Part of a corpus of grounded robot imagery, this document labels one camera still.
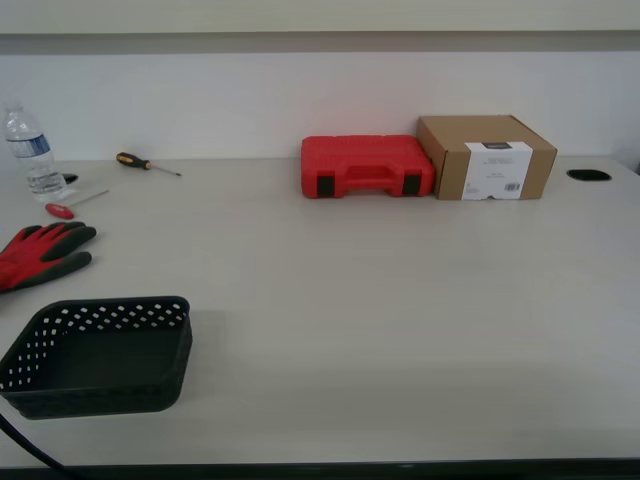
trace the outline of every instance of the screwdriver handle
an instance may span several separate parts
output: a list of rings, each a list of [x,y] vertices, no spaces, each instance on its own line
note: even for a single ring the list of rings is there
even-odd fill
[[[116,155],[116,160],[125,167],[142,168],[143,170],[151,169],[151,162],[149,160],[142,160],[141,158],[127,152],[120,152]]]

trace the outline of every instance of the black cable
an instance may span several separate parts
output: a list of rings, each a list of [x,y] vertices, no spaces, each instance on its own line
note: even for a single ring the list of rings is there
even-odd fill
[[[2,414],[0,414],[0,430],[6,433],[11,440],[20,445],[28,453],[40,460],[47,467],[58,472],[64,478],[68,478],[69,480],[89,480],[86,477],[71,472],[67,467],[62,465],[60,462],[57,462],[42,450],[40,450],[38,447],[36,447],[33,443],[27,440],[24,435],[16,430],[16,428],[11,425],[9,421],[4,418],[4,416],[2,416]]]

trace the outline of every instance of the plastic basket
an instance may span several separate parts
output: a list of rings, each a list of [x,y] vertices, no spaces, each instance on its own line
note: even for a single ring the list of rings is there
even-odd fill
[[[180,396],[191,342],[181,297],[57,302],[0,362],[0,395],[30,419],[164,410]]]

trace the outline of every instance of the bottle label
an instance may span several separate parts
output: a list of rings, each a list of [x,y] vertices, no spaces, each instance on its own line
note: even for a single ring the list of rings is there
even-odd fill
[[[18,158],[29,158],[44,155],[51,150],[44,135],[31,140],[7,140],[13,154]]]

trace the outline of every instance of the screwdriver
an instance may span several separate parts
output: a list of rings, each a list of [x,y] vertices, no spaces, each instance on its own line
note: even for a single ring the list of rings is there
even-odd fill
[[[94,198],[99,197],[100,195],[104,195],[108,191],[109,190],[103,190],[102,192],[91,195],[90,197],[80,200],[79,202],[72,203],[69,206],[58,205],[57,203],[47,203],[44,206],[44,208],[47,212],[49,212],[54,217],[63,218],[65,220],[71,220],[72,218],[75,218],[76,215],[75,213],[73,213],[73,211],[69,207],[80,205],[81,203],[87,202],[89,200],[93,200]]]
[[[151,162],[149,160],[142,160],[141,158],[136,157],[135,155],[131,155],[130,153],[127,153],[127,152],[120,152],[118,155],[116,155],[116,160],[118,160],[118,162],[124,165],[125,167],[141,168],[143,170],[151,169]],[[171,175],[175,175],[177,177],[182,176],[181,173],[173,172],[171,170],[167,170],[166,168],[160,168],[156,166],[154,166],[153,168],[155,170],[160,170],[165,173],[170,173]]]

